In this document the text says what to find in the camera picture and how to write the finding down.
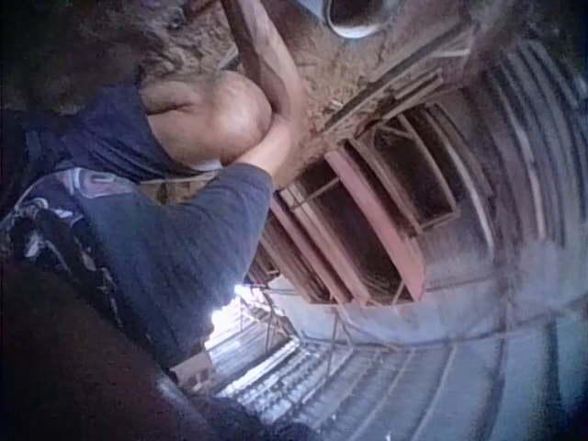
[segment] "dark shorts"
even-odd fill
[[[107,87],[76,115],[2,112],[0,219],[42,176],[71,167],[112,173],[135,183],[197,175],[175,163],[153,137],[134,86]]]

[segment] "metal rod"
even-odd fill
[[[333,323],[333,334],[331,335],[331,348],[329,349],[329,360],[327,361],[327,371],[324,376],[324,382],[329,378],[331,374],[331,362],[333,361],[334,352],[334,340],[337,336],[337,326],[339,324],[339,314],[337,311],[334,312],[334,323]]]
[[[403,130],[394,129],[393,127],[384,125],[378,125],[377,129],[380,131],[385,131],[386,133],[392,133],[394,135],[402,136],[403,138],[407,138],[411,141],[414,141],[414,138],[411,136],[411,134]]]
[[[396,289],[396,294],[394,294],[394,299],[392,299],[392,306],[395,306],[398,303],[398,299],[401,297],[402,290],[404,289],[404,281],[401,280],[401,284]]]
[[[243,330],[243,297],[239,296],[239,330]]]
[[[327,191],[329,191],[331,188],[333,188],[334,186],[336,186],[337,184],[339,184],[339,176],[336,177],[335,179],[333,179],[332,181],[329,181],[328,184],[324,185],[323,187],[319,188],[318,190],[312,192],[309,196],[307,196],[305,199],[303,199],[300,202],[297,202],[296,204],[294,204],[292,207],[290,207],[290,209],[297,209],[298,207],[307,204],[309,202],[311,202],[313,199],[316,199],[318,196],[326,193]]]
[[[426,412],[424,413],[423,418],[421,419],[419,425],[414,430],[414,434],[411,437],[411,441],[415,441],[416,439],[418,439],[421,436],[424,428],[426,427],[426,424],[429,421],[429,418],[431,418],[431,415],[433,414],[433,410],[435,409],[435,406],[436,406],[437,402],[439,401],[439,397],[441,396],[441,392],[443,391],[443,388],[445,387],[445,385],[447,383],[447,377],[449,377],[449,370],[451,369],[451,365],[453,363],[453,360],[456,357],[457,351],[458,351],[458,346],[453,345],[451,347],[451,353],[449,354],[449,357],[447,358],[447,362],[445,364],[445,367],[443,368],[443,374],[441,375],[441,379],[439,380],[439,385],[437,386],[437,389],[435,391],[435,395],[433,396],[433,399],[429,402],[429,405],[426,409]]]
[[[272,329],[272,321],[274,320],[274,309],[269,312],[269,322],[267,322],[267,333],[266,333],[266,356],[269,356],[269,333]]]
[[[396,386],[400,382],[402,375],[404,374],[404,372],[406,371],[406,368],[408,367],[409,363],[413,359],[413,356],[414,356],[414,349],[411,350],[411,352],[408,354],[408,356],[402,362],[401,369],[398,371],[398,373],[394,377],[394,380],[392,381],[392,383],[390,384],[390,386],[388,387],[388,389],[386,390],[386,392],[384,393],[382,398],[380,398],[380,400],[378,401],[378,404],[376,404],[376,406],[374,406],[372,408],[371,412],[367,415],[367,417],[363,421],[363,423],[359,425],[359,427],[355,430],[355,432],[351,436],[349,436],[349,438],[347,438],[347,441],[356,441],[361,435],[363,435],[366,428],[368,428],[369,425],[372,424],[372,422],[374,421],[374,418],[376,418],[376,416],[378,416],[378,413],[382,410],[382,407],[384,407],[384,405],[388,401],[388,398],[390,397],[390,395],[392,394],[394,389],[396,389]]]

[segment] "corrugated metal sheet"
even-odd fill
[[[420,304],[340,308],[356,346],[344,333],[330,345],[334,307],[274,296],[314,343],[288,343],[225,395],[269,420],[299,419],[327,441],[540,440],[570,422],[588,399],[588,88],[529,42],[465,95],[478,112],[491,105],[524,165],[523,176],[503,176],[520,185],[514,199],[526,198],[506,213],[518,231],[499,236],[502,247],[519,245],[504,248],[508,271]],[[363,346],[382,341],[399,347]]]

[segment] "structural beam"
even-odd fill
[[[285,207],[279,195],[275,195],[272,199],[271,210],[333,297],[340,304],[350,301],[351,295],[349,291],[328,266],[324,257],[313,246],[309,237],[296,222],[292,213]]]
[[[382,243],[414,300],[423,296],[424,258],[416,241],[403,237],[359,165],[341,149],[325,155]]]

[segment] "hand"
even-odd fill
[[[296,139],[296,124],[275,113],[266,137],[235,162],[255,165],[276,177],[296,146]]]

